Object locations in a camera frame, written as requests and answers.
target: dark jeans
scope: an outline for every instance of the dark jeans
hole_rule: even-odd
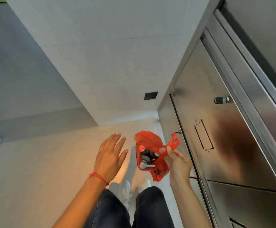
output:
[[[130,228],[125,206],[109,190],[102,192],[84,228]],[[163,192],[155,186],[146,188],[136,198],[133,228],[174,228]]]

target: red plastic bag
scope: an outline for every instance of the red plastic bag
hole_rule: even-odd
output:
[[[136,158],[137,158],[137,166],[140,170],[149,171],[153,177],[153,181],[161,181],[165,175],[170,171],[167,166],[164,157],[168,156],[166,148],[170,146],[172,150],[176,149],[180,144],[179,138],[175,139],[176,133],[172,134],[172,139],[167,145],[163,145],[160,137],[150,131],[141,131],[135,135],[134,139],[136,141]],[[160,148],[165,148],[165,151],[161,153],[159,151]],[[155,165],[154,167],[146,167],[145,169],[140,168],[141,163],[141,152],[145,149],[152,151],[154,153],[159,154],[157,159],[153,159],[151,161],[151,165]]]

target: hand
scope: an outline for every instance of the hand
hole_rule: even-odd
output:
[[[172,150],[169,146],[167,147],[167,154],[165,162],[170,168],[170,185],[189,184],[189,174],[193,166],[191,160],[179,150]]]
[[[128,153],[128,149],[126,149],[119,157],[120,151],[126,140],[126,138],[123,137],[116,145],[120,137],[121,133],[117,135],[114,133],[106,139],[101,144],[96,157],[94,172],[100,175],[107,183],[113,180],[113,178],[117,175]]]

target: jeans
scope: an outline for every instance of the jeans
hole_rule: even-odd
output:
[[[129,214],[120,200],[105,189],[84,228],[130,228]],[[146,188],[136,198],[133,228],[174,228],[163,192]]]

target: shoe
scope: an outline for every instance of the shoe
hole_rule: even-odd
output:
[[[146,188],[149,188],[149,187],[151,187],[151,182],[148,179],[146,179],[142,184],[142,186],[139,187],[138,191],[139,193],[141,193],[142,191],[144,191]]]
[[[122,188],[121,202],[129,213],[129,200],[131,199],[131,185],[129,181],[125,181],[125,187]]]

